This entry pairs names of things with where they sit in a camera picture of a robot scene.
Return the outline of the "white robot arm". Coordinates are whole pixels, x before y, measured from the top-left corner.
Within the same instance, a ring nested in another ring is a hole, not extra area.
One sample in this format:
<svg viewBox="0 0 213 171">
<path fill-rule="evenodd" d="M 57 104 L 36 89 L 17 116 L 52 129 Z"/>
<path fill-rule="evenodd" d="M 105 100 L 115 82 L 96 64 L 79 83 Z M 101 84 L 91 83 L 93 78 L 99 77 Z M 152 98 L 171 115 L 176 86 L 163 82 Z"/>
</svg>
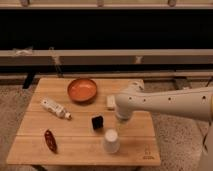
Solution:
<svg viewBox="0 0 213 171">
<path fill-rule="evenodd" d="M 116 118 L 127 122 L 134 111 L 149 111 L 210 124 L 203 140 L 197 171 L 213 171 L 213 87 L 164 92 L 145 92 L 139 82 L 133 82 L 115 95 Z"/>
</svg>

